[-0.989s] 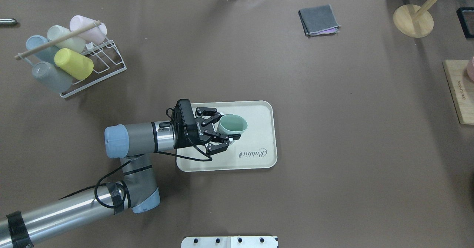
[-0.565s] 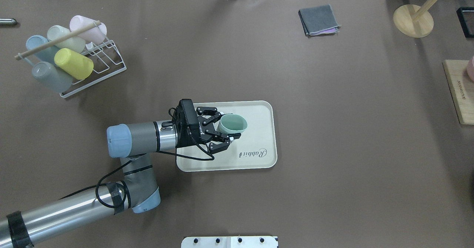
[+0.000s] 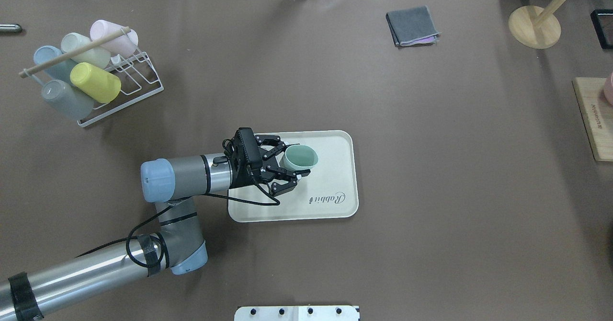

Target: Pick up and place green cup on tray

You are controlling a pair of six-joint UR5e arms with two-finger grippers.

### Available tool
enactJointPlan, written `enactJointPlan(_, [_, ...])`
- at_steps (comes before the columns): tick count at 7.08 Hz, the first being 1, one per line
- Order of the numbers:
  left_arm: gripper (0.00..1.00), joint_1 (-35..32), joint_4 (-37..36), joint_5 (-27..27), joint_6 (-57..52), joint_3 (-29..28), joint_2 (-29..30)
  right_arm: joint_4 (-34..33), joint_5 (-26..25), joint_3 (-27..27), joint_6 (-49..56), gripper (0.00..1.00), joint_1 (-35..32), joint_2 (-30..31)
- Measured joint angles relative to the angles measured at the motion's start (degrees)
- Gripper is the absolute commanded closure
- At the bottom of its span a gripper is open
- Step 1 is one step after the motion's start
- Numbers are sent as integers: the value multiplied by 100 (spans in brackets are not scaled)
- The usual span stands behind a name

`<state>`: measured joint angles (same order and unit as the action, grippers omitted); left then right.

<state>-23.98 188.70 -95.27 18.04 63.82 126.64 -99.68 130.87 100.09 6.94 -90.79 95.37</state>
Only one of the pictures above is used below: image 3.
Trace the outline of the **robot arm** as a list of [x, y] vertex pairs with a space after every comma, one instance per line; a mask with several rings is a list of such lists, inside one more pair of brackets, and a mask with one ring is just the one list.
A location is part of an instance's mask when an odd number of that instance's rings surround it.
[[255, 186], [278, 206], [277, 196], [292, 191], [313, 164], [292, 167], [279, 162], [297, 144], [278, 135], [239, 129], [222, 143], [223, 151], [179, 159], [157, 159], [141, 166], [145, 200], [156, 214], [121, 240], [100, 245], [76, 258], [37, 273], [18, 273], [1, 284], [3, 321], [40, 321], [46, 314], [108, 290], [170, 269], [193, 272], [208, 261], [193, 197]]

